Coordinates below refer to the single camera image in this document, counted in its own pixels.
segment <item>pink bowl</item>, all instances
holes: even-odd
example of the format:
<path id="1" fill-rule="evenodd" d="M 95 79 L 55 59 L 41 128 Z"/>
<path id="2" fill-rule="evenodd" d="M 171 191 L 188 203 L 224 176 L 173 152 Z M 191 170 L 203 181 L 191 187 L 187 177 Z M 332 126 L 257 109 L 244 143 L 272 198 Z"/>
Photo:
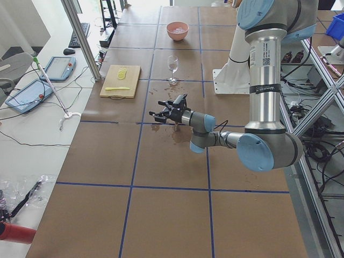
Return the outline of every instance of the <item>pink bowl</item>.
<path id="1" fill-rule="evenodd" d="M 184 39 L 189 31 L 189 25 L 181 21 L 175 21 L 170 23 L 166 27 L 167 34 L 175 41 L 180 41 Z"/>

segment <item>wooden cutting board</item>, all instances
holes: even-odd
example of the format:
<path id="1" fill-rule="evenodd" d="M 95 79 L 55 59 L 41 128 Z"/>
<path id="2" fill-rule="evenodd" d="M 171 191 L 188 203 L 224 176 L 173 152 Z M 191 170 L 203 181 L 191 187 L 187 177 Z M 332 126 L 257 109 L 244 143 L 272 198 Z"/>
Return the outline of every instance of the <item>wooden cutting board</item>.
<path id="1" fill-rule="evenodd" d="M 125 78 L 120 80 L 118 78 L 118 71 L 120 68 L 126 68 Z M 140 66 L 119 66 L 112 65 L 106 75 L 101 93 L 99 94 L 103 98 L 134 98 L 136 93 L 136 87 L 141 72 Z M 129 90 L 105 90 L 105 88 L 117 88 L 128 87 Z"/>

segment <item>blue bin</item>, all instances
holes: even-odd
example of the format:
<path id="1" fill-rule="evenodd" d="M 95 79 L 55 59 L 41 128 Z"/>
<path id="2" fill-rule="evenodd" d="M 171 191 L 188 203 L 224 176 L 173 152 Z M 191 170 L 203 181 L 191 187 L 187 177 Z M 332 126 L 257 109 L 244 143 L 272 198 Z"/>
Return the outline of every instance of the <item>blue bin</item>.
<path id="1" fill-rule="evenodd" d="M 333 21 L 328 27 L 326 35 L 338 40 L 342 39 L 344 36 L 344 13 L 333 17 Z"/>

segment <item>computer mouse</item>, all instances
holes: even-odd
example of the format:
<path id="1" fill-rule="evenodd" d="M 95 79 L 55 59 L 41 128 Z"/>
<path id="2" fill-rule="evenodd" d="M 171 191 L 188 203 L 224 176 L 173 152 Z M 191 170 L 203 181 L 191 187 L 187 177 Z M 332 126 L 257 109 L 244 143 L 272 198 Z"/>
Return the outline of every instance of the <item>computer mouse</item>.
<path id="1" fill-rule="evenodd" d="M 65 49 L 63 50 L 63 54 L 64 54 L 64 55 L 72 55 L 72 54 L 75 54 L 75 50 L 72 49 L 72 48 L 65 48 Z"/>

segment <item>black keyboard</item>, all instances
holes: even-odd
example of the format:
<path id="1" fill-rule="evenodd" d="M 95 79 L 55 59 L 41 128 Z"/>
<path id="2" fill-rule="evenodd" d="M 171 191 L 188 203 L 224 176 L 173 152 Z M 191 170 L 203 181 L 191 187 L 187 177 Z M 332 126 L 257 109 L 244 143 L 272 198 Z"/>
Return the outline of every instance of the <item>black keyboard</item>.
<path id="1" fill-rule="evenodd" d="M 88 31 L 90 30 L 90 24 L 89 23 L 81 23 L 81 28 L 82 28 L 85 36 L 87 37 Z M 74 31 L 70 37 L 70 42 L 69 42 L 68 47 L 70 47 L 70 48 L 79 48 L 80 47 L 79 41 L 77 40 L 76 34 Z"/>

